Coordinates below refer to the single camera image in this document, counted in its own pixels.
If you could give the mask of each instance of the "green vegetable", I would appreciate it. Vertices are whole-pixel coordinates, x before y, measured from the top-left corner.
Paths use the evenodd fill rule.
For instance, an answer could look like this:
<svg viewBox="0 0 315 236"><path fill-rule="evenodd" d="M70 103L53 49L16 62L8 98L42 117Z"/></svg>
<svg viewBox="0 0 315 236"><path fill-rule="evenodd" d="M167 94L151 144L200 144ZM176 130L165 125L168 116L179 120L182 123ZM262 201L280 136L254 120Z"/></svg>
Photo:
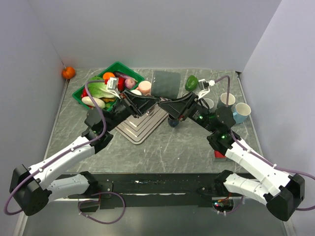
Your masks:
<svg viewBox="0 0 315 236"><path fill-rule="evenodd" d="M112 98L115 97L107 90L107 85L105 84L104 80L101 77L94 76L90 80L101 80L103 83L91 83L88 85L89 91L92 97L101 98L101 97L108 97Z"/></svg>
<svg viewBox="0 0 315 236"><path fill-rule="evenodd" d="M190 75L186 81L185 89L187 91L194 91L197 85L198 85L198 79L195 76Z"/></svg>

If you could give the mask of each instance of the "white wall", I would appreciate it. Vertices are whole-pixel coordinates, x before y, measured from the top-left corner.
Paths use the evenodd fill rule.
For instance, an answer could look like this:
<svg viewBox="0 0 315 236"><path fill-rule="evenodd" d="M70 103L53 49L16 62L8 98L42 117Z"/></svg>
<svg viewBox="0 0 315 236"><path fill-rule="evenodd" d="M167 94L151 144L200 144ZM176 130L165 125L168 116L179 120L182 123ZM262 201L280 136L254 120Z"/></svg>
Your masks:
<svg viewBox="0 0 315 236"><path fill-rule="evenodd" d="M281 0L29 0L66 65L243 71Z"/></svg>
<svg viewBox="0 0 315 236"><path fill-rule="evenodd" d="M265 157L315 174L315 1L283 0L241 81ZM302 207L315 205L306 179ZM314 235L315 210L295 212L298 236Z"/></svg>
<svg viewBox="0 0 315 236"><path fill-rule="evenodd" d="M0 1L0 206L14 168L43 159L64 80L62 62L29 3ZM10 211L17 210L15 201ZM17 216L0 214L0 235L12 235Z"/></svg>

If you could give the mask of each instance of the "countertop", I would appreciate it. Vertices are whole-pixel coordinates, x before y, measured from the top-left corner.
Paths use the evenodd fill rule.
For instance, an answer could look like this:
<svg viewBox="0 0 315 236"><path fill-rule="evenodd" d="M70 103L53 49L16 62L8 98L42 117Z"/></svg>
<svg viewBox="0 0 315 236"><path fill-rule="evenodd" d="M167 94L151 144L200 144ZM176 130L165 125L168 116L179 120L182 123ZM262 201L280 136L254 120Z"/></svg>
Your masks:
<svg viewBox="0 0 315 236"><path fill-rule="evenodd" d="M76 76L69 81L62 101L58 120L49 143L47 157L69 145L86 129L84 119L87 110L72 98L72 94L84 82L99 74L101 69L77 69ZM146 80L151 81L153 69L135 69ZM179 96L185 91L185 81L194 75L198 79L217 79L222 75L231 77L231 93L236 103L244 102L237 74L233 71L205 69L167 69L181 74ZM226 92L227 80L211 87L211 92L204 98L210 98L217 104L219 96ZM248 118L244 123L232 128L256 151L258 143L254 128ZM217 161L214 151L206 137L210 134L190 119L172 128L165 119L153 133L139 145L134 145L116 130L110 144L97 153L71 167L69 173L89 171L91 173L219 173L231 170L244 173L246 170L232 161Z"/></svg>

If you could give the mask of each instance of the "orange pumpkin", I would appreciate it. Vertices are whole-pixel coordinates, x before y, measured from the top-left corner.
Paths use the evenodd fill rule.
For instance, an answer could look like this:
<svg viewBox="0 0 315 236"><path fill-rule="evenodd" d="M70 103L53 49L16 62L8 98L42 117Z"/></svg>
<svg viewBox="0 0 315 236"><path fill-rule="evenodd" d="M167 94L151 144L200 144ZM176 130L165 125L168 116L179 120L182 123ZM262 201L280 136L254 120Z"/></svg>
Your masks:
<svg viewBox="0 0 315 236"><path fill-rule="evenodd" d="M67 80L73 78L75 76L75 69L71 66L66 67L63 69L63 77Z"/></svg>

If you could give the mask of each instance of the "green crate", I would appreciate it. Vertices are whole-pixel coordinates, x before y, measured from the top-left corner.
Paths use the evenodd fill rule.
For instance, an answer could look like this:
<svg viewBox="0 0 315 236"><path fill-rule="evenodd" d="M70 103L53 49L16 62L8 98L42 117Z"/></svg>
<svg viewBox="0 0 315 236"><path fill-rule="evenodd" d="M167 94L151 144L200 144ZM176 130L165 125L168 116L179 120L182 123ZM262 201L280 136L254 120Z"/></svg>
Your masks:
<svg viewBox="0 0 315 236"><path fill-rule="evenodd" d="M114 72L114 71L119 71L122 72L126 75L129 75L130 77L133 77L136 81L138 81L138 83L136 83L136 85L132 88L135 89L138 87L139 83L141 81L144 81L144 78L142 76L140 76L139 74L137 74L136 72L134 72L133 70L129 69L127 66L125 66L124 64L120 63L120 62L115 62L114 64L112 64L110 67L108 67L106 70L102 71L99 75L97 75L98 77L100 77L100 79L103 79L103 75L106 72ZM82 86L81 88L79 88L76 92L74 92L72 94L72 97L77 100L78 103L80 103L81 105L83 105L86 109L89 109L89 107L87 105L85 105L82 101L81 101L81 94L83 93L83 89L84 86ZM109 102L109 104L111 104L111 106L109 108L105 108L106 110L110 111L113 107L113 105L116 102Z"/></svg>

